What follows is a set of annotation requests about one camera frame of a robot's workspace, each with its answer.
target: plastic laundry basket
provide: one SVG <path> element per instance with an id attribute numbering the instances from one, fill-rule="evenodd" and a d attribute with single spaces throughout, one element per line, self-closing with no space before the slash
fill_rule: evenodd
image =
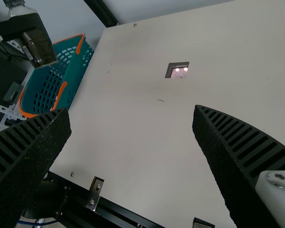
<path id="1" fill-rule="evenodd" d="M 19 99 L 19 110 L 27 118 L 56 108 L 70 108 L 94 53 L 84 34 L 53 45 L 58 62 L 34 70 Z"/>

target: screw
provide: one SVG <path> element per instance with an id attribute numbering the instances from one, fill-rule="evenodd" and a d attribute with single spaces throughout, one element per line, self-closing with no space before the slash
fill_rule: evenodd
<path id="1" fill-rule="evenodd" d="M 285 176 L 280 172 L 271 171 L 266 173 L 266 179 L 269 183 L 281 189 L 285 189 Z"/>
<path id="2" fill-rule="evenodd" d="M 281 180 L 285 180 L 285 176 L 283 176 L 282 174 L 279 174 L 279 173 L 275 173 L 275 177 L 277 177 Z"/>

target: white board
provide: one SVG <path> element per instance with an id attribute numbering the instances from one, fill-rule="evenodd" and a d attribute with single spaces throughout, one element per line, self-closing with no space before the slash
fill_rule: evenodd
<path id="1" fill-rule="evenodd" d="M 165 78 L 169 63 L 186 61 L 187 78 Z M 106 29 L 51 171 L 87 189 L 100 177 L 101 196 L 167 228 L 190 228 L 194 217 L 233 228 L 192 133 L 195 104 L 285 145 L 285 0 L 235 0 Z"/>
<path id="2" fill-rule="evenodd" d="M 125 24 L 220 4 L 230 0 L 104 0 L 119 23 Z"/>

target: metal frame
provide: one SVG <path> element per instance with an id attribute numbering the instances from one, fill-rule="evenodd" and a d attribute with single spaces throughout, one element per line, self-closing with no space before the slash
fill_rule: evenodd
<path id="1" fill-rule="evenodd" d="M 29 70 L 28 70 L 28 73 L 26 75 L 26 77 L 24 78 L 24 80 L 22 81 L 21 83 L 21 86 L 24 88 L 26 86 L 26 84 L 28 83 L 31 75 L 33 74 L 34 72 L 34 68 L 31 67 Z M 18 97 L 16 98 L 17 102 L 15 104 L 12 104 L 9 106 L 9 109 L 12 110 L 13 112 L 16 112 L 18 114 L 20 114 L 20 111 L 19 111 L 19 96 L 20 96 L 20 93 L 18 94 Z M 2 118 L 1 122 L 0 122 L 0 125 L 1 126 L 7 126 L 5 123 L 7 120 L 9 119 L 12 119 L 12 120 L 17 120 L 16 117 L 11 117 L 9 114 L 5 114 L 4 117 Z"/>
<path id="2" fill-rule="evenodd" d="M 103 197 L 100 197 L 94 212 L 88 205 L 93 194 L 90 190 L 52 172 L 48 172 L 47 181 L 57 182 L 68 188 L 61 213 L 55 217 L 67 228 L 164 228 Z"/>
<path id="3" fill-rule="evenodd" d="M 104 26 L 113 27 L 118 24 L 118 20 L 109 10 L 102 0 L 84 0 L 96 16 L 101 20 Z"/>

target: blue cable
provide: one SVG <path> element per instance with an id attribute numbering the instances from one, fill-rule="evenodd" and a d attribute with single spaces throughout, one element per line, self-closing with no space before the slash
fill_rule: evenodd
<path id="1" fill-rule="evenodd" d="M 18 224 L 22 224 L 22 225 L 28 225 L 28 226 L 46 226 L 46 225 L 50 225 L 53 224 L 55 222 L 58 222 L 57 220 L 51 221 L 51 222 L 45 222 L 45 223 L 35 223 L 35 222 L 25 222 L 25 221 L 21 221 L 19 220 L 17 223 Z"/>

